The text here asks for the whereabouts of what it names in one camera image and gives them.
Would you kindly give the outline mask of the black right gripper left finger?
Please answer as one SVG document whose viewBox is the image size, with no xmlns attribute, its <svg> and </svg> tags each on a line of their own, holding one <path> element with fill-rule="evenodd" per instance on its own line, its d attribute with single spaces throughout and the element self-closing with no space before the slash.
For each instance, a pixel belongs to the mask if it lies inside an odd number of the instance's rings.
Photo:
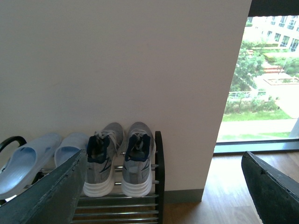
<svg viewBox="0 0 299 224">
<path fill-rule="evenodd" d="M 2 224 L 69 224 L 85 182 L 87 157 L 79 151 L 0 208 Z"/>
</svg>

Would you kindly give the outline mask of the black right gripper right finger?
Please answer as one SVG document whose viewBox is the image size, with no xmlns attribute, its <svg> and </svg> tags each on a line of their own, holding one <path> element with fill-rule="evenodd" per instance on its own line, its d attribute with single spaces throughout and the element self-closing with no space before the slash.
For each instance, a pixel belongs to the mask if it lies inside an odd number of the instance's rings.
<svg viewBox="0 0 299 224">
<path fill-rule="evenodd" d="M 264 224 L 299 222 L 299 183 L 251 152 L 242 156 L 243 175 Z"/>
</svg>

